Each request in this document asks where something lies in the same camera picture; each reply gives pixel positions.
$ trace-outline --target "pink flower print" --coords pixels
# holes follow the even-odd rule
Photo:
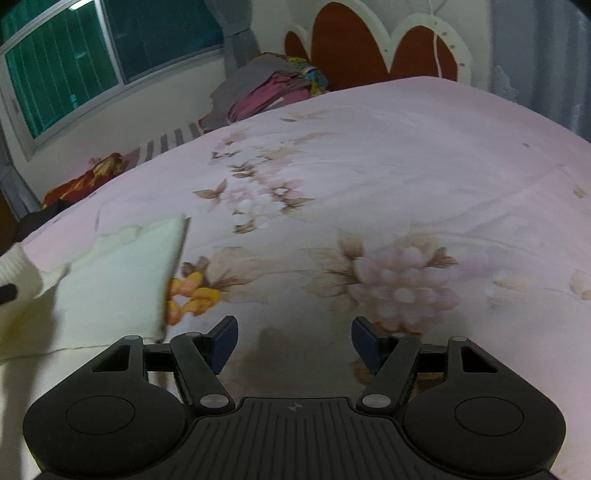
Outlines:
[[[269,227],[269,220],[280,214],[285,205],[272,195],[262,194],[254,200],[243,200],[233,213],[234,233],[249,233]]]
[[[259,174],[266,177],[277,175],[281,170],[293,163],[289,158],[278,158],[277,160],[264,160],[256,165]]]
[[[415,247],[384,247],[355,260],[358,284],[348,293],[364,307],[366,317],[388,331],[424,333],[460,299],[446,288],[455,263],[439,249],[427,258]]]
[[[232,188],[227,189],[220,195],[221,200],[228,202],[228,206],[236,208],[243,200],[254,200],[257,196],[254,184],[250,181],[236,182]]]
[[[263,193],[270,193],[280,200],[296,200],[304,197],[304,194],[297,190],[304,184],[303,180],[279,180],[273,179],[266,183]]]

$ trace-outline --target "red headboard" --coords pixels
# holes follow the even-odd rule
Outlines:
[[[314,21],[310,56],[294,31],[285,35],[284,46],[288,55],[307,58],[317,66],[328,78],[330,90],[342,90],[406,77],[438,76],[433,36],[433,30],[426,26],[409,28],[395,47],[392,63],[386,65],[380,46],[360,16],[342,3],[331,2]],[[437,37],[442,76],[457,81],[459,65],[451,52],[454,48]]]

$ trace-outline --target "pile of clothes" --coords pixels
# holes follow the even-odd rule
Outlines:
[[[43,208],[53,205],[58,200],[79,202],[108,181],[121,175],[126,167],[126,162],[119,153],[112,153],[103,159],[92,159],[92,163],[93,167],[80,177],[47,192],[43,199]]]
[[[207,133],[257,113],[327,92],[322,72],[298,57],[264,53],[237,70],[211,95],[213,109],[199,121]]]

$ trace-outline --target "gray curtain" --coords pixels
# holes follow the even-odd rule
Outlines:
[[[492,91],[591,141],[591,21],[569,0],[493,0]]]
[[[0,125],[0,192],[8,202],[12,214],[17,220],[26,214],[37,212],[41,205],[33,195],[20,173],[14,167],[6,138]]]
[[[251,0],[205,0],[224,36],[226,77],[246,65],[261,51],[251,30]]]

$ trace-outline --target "black object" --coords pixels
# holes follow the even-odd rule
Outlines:
[[[16,300],[17,296],[18,288],[14,283],[9,283],[0,287],[0,305]]]
[[[41,228],[49,220],[59,215],[64,210],[74,205],[67,200],[58,200],[39,212],[26,214],[19,222],[14,236],[15,242],[22,242],[26,237],[38,228]]]
[[[217,380],[238,340],[226,317],[170,344],[127,336],[25,416],[38,480],[555,479],[558,408],[464,337],[447,347],[383,336],[359,317],[352,341],[375,374],[347,398],[244,398]],[[150,384],[172,371],[183,398]],[[408,401],[419,372],[444,381]]]

